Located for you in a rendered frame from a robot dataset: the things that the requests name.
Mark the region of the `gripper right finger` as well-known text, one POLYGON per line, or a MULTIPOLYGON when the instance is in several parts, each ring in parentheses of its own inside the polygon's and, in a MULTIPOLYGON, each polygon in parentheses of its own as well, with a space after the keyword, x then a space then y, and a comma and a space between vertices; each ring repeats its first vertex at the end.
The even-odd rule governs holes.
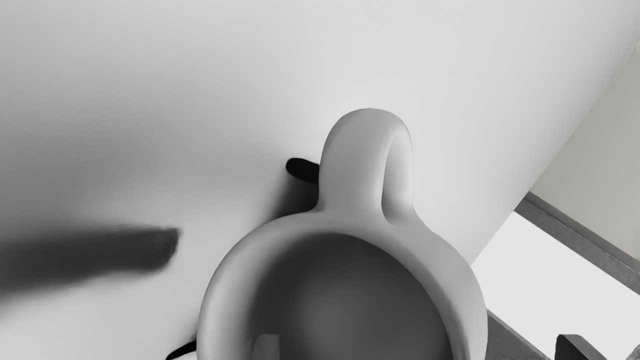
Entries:
POLYGON ((578 334, 560 334, 555 343, 554 360, 607 360, 589 341, 578 334))

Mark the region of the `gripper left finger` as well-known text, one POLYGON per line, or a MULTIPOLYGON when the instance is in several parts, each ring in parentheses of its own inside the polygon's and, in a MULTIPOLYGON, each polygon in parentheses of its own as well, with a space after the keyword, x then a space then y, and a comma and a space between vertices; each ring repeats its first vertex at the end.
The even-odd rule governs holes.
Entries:
POLYGON ((281 342, 277 333, 263 333, 254 343, 253 360, 281 360, 281 342))

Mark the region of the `white mug with handle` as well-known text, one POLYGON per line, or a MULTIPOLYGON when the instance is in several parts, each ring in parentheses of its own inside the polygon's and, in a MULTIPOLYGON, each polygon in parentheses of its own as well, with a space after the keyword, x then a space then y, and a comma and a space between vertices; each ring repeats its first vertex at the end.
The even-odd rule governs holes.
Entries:
POLYGON ((414 207, 409 130, 359 109, 330 130, 312 210, 239 240, 210 279, 197 360, 485 360, 483 293, 470 264, 414 207))

